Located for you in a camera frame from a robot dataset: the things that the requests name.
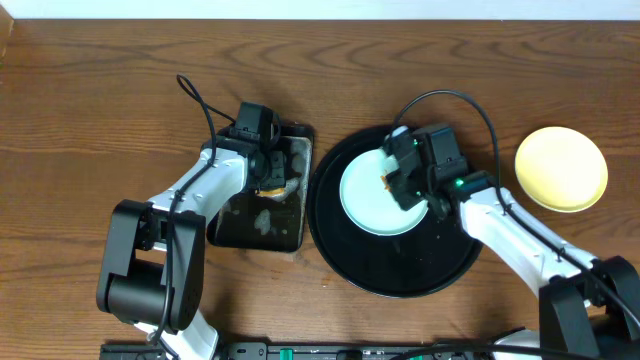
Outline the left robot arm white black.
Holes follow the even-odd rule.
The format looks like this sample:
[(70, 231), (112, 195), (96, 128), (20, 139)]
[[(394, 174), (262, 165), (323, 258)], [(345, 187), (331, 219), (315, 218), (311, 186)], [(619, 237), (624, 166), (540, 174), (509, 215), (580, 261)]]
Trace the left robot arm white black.
[(145, 202), (123, 200), (111, 215), (96, 290), (98, 308), (144, 331), (170, 359), (211, 359), (217, 331), (199, 310), (206, 231), (241, 192), (285, 184), (282, 130), (233, 126), (205, 142), (197, 162)]

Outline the light blue plate front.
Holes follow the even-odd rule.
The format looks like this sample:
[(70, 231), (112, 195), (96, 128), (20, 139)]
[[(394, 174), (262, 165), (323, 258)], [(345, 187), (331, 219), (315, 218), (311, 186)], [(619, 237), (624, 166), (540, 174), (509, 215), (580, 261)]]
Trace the light blue plate front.
[(376, 236), (396, 236), (416, 227), (428, 212), (420, 199), (409, 210), (402, 210), (391, 193), (386, 176), (399, 166), (381, 148), (366, 151), (344, 170), (339, 197), (348, 218), (360, 229)]

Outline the orange green scrub sponge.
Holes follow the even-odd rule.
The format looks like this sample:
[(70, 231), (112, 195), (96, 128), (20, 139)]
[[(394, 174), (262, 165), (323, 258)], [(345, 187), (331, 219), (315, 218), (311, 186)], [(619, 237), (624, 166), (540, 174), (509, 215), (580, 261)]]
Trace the orange green scrub sponge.
[(277, 197), (280, 195), (283, 195), (285, 193), (285, 188), (281, 187), (281, 188), (276, 188), (276, 189), (272, 189), (272, 190), (260, 190), (257, 191), (256, 194), (260, 197)]

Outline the yellow plate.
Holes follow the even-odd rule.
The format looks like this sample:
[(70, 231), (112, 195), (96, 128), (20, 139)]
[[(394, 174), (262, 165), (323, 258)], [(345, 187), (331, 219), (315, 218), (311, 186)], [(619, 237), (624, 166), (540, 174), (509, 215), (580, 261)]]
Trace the yellow plate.
[(601, 150), (586, 135), (567, 127), (544, 127), (529, 134), (516, 151), (514, 165), (524, 192), (556, 212), (588, 209), (608, 184)]

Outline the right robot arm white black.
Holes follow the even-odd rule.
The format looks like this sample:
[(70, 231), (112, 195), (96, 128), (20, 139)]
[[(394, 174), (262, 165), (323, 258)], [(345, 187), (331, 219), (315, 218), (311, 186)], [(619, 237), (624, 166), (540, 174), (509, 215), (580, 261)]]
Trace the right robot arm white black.
[(497, 174), (470, 167), (448, 126), (400, 127), (384, 140), (386, 182), (403, 210), (426, 201), (440, 219), (496, 253), (534, 292), (539, 329), (504, 335), (494, 359), (636, 359), (639, 275), (624, 258), (600, 260), (528, 213)]

